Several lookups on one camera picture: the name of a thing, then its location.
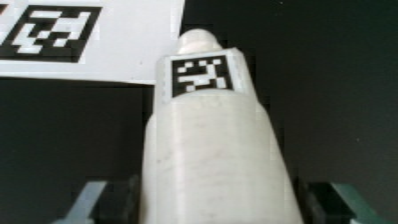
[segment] white cylinder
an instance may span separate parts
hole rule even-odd
[[[303,224],[265,109],[253,97],[184,94],[148,124],[141,224]]]

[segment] black background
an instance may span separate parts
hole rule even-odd
[[[398,223],[398,2],[187,0],[246,53],[292,176],[351,183]],[[0,224],[50,223],[141,172],[152,87],[0,80]]]

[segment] white paper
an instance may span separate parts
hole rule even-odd
[[[0,14],[0,76],[153,84],[159,60],[177,49],[184,3],[185,0],[0,0],[8,4]],[[61,15],[74,10],[75,16]],[[88,35],[93,16],[98,18]],[[58,60],[66,61],[50,61],[54,55],[63,55],[63,48],[70,50]]]

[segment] white card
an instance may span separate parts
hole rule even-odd
[[[0,76],[155,83],[185,0],[0,0]]]

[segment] marker sticker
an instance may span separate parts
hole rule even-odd
[[[0,45],[0,60],[79,62],[100,11],[31,5]]]
[[[201,89],[232,89],[226,55],[173,61],[173,97]]]

